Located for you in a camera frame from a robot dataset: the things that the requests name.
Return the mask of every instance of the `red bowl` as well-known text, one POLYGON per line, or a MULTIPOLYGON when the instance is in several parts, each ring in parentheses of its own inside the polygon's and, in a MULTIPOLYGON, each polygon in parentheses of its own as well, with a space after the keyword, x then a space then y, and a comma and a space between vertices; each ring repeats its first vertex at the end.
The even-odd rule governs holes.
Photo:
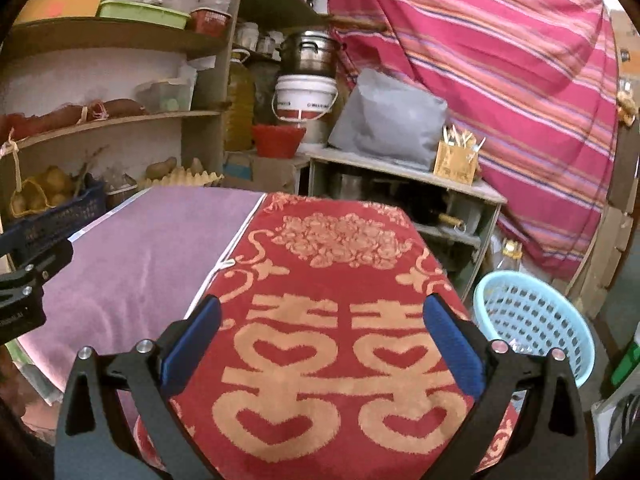
POLYGON ((251 128, 258 156, 267 158, 293 158, 305 132, 306 128, 296 126, 255 124, 251 128))
POLYGON ((231 15, 213 9, 194 9, 191 11, 191 28, 200 34, 207 34, 214 38, 223 38, 231 15))

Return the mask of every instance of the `gray bag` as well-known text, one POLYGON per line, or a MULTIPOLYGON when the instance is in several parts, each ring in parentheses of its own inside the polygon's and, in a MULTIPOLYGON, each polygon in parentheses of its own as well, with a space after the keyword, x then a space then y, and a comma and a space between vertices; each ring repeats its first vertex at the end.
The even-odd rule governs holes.
POLYGON ((405 160, 432 170, 446 119, 444 99, 366 68, 329 143, 346 152, 405 160))

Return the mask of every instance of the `striped cloth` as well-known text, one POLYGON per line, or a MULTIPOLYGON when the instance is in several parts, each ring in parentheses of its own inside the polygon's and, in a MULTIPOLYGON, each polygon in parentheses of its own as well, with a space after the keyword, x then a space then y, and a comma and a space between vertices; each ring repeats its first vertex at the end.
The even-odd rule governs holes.
POLYGON ((486 137, 484 179, 509 200, 500 226, 568 279, 593 237, 616 145, 618 66, 602 0, 329 0, 386 21, 340 31, 348 82, 364 67, 414 81, 486 137))

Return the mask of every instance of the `egg carton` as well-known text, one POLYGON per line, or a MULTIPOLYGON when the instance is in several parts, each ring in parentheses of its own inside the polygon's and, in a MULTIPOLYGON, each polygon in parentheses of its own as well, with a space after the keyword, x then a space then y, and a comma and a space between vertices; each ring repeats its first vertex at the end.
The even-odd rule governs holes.
POLYGON ((193 174, 191 170, 185 170, 179 166, 175 168, 170 174, 165 175, 162 179, 151 180, 150 178, 144 178, 138 182, 140 189, 146 189, 152 186, 215 186, 223 176, 214 173, 207 173, 203 171, 201 173, 193 174))

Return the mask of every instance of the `purple towel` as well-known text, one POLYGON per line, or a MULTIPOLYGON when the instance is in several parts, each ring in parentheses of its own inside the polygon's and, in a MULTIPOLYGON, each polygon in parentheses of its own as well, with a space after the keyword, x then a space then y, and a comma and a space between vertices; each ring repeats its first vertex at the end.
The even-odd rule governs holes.
MULTIPOLYGON (((74 257, 44 286, 45 325, 20 338, 61 390, 82 346, 129 351, 182 319, 261 193, 155 187, 73 242, 74 257)), ((124 403, 130 425, 135 408, 124 403)))

